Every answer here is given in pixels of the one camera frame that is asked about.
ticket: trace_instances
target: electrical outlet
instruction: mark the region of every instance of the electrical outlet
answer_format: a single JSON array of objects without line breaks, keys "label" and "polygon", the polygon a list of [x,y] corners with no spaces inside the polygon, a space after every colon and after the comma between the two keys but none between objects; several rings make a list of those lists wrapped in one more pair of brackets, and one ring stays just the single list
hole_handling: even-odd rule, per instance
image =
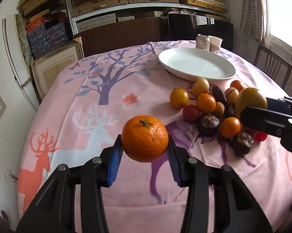
[{"label": "electrical outlet", "polygon": [[5,174],[6,179],[11,180],[12,182],[16,182],[16,180],[12,178],[12,175],[13,175],[12,170],[8,168],[7,173]]}]

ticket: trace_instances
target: pink tablecloth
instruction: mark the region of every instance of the pink tablecloth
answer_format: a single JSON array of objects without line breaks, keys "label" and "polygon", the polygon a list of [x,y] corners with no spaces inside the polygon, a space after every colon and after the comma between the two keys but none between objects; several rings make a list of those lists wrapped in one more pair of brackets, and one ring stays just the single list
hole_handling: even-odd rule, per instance
[{"label": "pink tablecloth", "polygon": [[[194,47],[195,42],[147,43],[115,50],[79,60],[60,73],[40,106],[24,147],[18,181],[21,215],[59,164],[84,164],[114,143],[128,119],[153,115],[194,157],[209,166],[231,165],[273,229],[287,218],[292,202],[292,154],[283,149],[278,138],[269,136],[238,158],[225,142],[200,136],[194,125],[182,120],[182,112],[170,106],[169,95],[174,88],[190,91],[192,86],[192,82],[168,73],[158,61],[160,52],[178,46]],[[267,97],[285,95],[269,77],[239,56],[224,49],[219,55],[235,66],[233,80],[259,88]],[[218,86],[226,90],[230,83]],[[153,163],[138,163],[124,154],[115,183],[103,188],[102,193],[111,233],[180,232],[187,190],[173,181],[165,154]],[[81,231],[79,195],[77,188],[77,232]],[[212,198],[210,190],[210,231]]]}]

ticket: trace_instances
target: oval white plate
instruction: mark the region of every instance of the oval white plate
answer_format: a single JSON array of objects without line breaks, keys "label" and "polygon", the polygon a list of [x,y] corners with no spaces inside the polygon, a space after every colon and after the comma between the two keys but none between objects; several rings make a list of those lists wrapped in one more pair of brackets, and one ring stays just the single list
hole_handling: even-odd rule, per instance
[{"label": "oval white plate", "polygon": [[210,83],[225,81],[236,75],[235,67],[223,57],[196,48],[179,47],[163,51],[159,61],[170,73],[185,80],[204,77]]}]

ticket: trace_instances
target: white cup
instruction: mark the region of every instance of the white cup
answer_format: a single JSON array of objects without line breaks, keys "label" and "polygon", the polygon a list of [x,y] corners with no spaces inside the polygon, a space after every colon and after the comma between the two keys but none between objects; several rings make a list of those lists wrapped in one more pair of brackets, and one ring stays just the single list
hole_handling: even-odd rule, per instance
[{"label": "white cup", "polygon": [[210,52],[218,53],[223,40],[215,36],[209,36],[209,38],[210,38]]}]

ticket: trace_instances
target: white deer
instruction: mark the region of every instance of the white deer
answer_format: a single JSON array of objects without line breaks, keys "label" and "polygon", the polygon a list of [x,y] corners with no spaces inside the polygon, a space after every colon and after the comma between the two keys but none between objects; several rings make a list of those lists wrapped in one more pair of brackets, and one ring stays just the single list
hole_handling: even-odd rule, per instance
[{"label": "white deer", "polygon": [[105,125],[112,125],[117,120],[112,120],[112,115],[109,117],[106,111],[103,112],[103,116],[98,116],[98,110],[95,107],[87,112],[84,117],[86,125],[82,126],[77,121],[77,116],[80,112],[74,112],[72,120],[77,128],[85,130],[86,134],[90,134],[87,148],[82,149],[69,149],[69,150],[57,150],[54,154],[58,160],[51,161],[51,168],[55,169],[59,164],[67,164],[69,167],[81,166],[93,157],[100,156],[102,150],[102,143],[113,145],[114,140],[109,136],[108,131],[104,128]]},{"label": "white deer", "polygon": [[[72,119],[75,123],[75,126],[82,130],[87,130],[85,133],[90,134],[88,144],[87,144],[87,150],[91,150],[92,152],[97,151],[97,155],[100,155],[101,153],[101,144],[103,142],[108,143],[110,145],[114,144],[114,140],[109,136],[108,131],[104,128],[105,125],[113,125],[117,120],[112,120],[112,115],[109,117],[108,114],[106,114],[106,110],[103,112],[103,116],[99,118],[97,108],[90,109],[87,113],[87,115],[84,117],[84,119],[87,121],[86,126],[82,126],[78,123],[76,120],[76,116],[80,112],[74,112]],[[92,121],[96,119],[96,125],[91,125]]]}]

